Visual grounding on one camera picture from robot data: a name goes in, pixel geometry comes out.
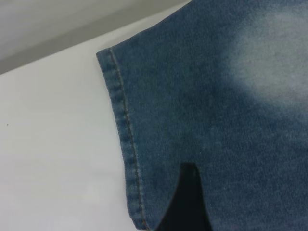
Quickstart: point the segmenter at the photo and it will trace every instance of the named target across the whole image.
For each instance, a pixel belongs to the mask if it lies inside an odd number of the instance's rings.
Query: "denim shirt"
[[[308,0],[193,0],[97,57],[138,229],[188,161],[214,231],[308,230]]]

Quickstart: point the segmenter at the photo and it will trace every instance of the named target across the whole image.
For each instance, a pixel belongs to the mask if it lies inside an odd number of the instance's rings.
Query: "white surface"
[[[0,76],[0,230],[135,230],[95,54],[178,8]]]

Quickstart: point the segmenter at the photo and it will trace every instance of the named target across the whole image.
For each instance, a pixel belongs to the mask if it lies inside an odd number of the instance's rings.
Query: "stitching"
[[[131,133],[130,120],[128,118],[128,110],[127,110],[126,98],[125,98],[125,94],[124,94],[123,83],[121,81],[120,69],[119,69],[118,64],[117,64],[117,62],[115,60],[116,58],[115,58],[115,55],[114,55],[114,53],[112,51],[112,48],[109,48],[109,52],[111,54],[112,62],[116,66],[116,75],[117,75],[117,79],[119,81],[120,88],[121,88],[121,91],[122,91],[122,94],[123,94],[123,106],[124,106],[126,124],[127,124],[128,134],[129,134],[129,137],[130,137],[131,149],[132,149],[132,152],[133,152],[133,155],[134,155],[135,171],[136,171],[136,179],[137,179],[136,183],[137,183],[137,190],[138,190],[138,196],[139,196],[139,207],[140,207],[140,211],[141,211],[142,223],[145,226],[146,230],[150,230],[148,225],[147,225],[147,223],[146,223],[146,221],[145,221],[144,214],[143,214],[143,209],[142,209],[141,193],[140,193],[140,181],[139,181],[140,179],[139,179],[139,175],[138,175],[138,165],[137,165],[136,150],[135,150],[135,146],[134,146],[133,136],[132,136],[132,133]]]

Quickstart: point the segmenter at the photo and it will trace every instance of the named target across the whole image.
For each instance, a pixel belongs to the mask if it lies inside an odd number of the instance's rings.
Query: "gray wall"
[[[185,0],[0,0],[0,74]]]

